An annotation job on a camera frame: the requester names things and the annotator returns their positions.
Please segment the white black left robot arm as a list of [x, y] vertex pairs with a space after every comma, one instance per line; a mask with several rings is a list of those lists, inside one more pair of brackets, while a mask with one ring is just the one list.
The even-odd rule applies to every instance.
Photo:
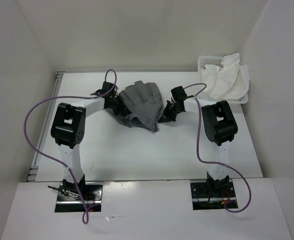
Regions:
[[57, 107], [51, 136], [62, 157], [63, 189], [75, 200], [86, 195], [85, 174], [80, 159], [80, 143], [85, 135], [86, 118], [104, 109], [110, 109], [117, 116], [129, 113], [119, 96], [91, 98], [71, 104], [63, 102]]

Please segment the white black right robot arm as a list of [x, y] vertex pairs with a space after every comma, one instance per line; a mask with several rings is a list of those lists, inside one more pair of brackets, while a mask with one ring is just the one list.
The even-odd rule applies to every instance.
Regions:
[[[216, 197], [229, 187], [229, 171], [239, 173], [229, 165], [231, 142], [238, 132], [237, 123], [227, 101], [210, 102], [197, 97], [168, 101], [158, 122], [174, 122], [177, 115], [183, 112], [198, 114], [196, 155], [201, 163], [210, 165], [206, 191], [209, 198]], [[200, 157], [201, 128], [204, 128], [207, 139], [214, 145], [213, 160], [203, 160]]]

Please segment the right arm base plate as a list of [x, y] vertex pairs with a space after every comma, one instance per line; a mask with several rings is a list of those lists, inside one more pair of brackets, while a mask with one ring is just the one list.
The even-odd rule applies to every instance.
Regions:
[[194, 211], [224, 209], [224, 204], [227, 204], [228, 209], [238, 208], [232, 181], [227, 187], [214, 192], [209, 191], [206, 181], [192, 181], [190, 189]]

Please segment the grey pleated skirt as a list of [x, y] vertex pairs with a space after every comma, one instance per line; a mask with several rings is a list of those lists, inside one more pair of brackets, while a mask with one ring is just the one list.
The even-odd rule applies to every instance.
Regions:
[[116, 120], [127, 127], [138, 127], [158, 131], [157, 121], [163, 107], [163, 100], [156, 83], [137, 81], [122, 90], [118, 99], [123, 104], [114, 110]]

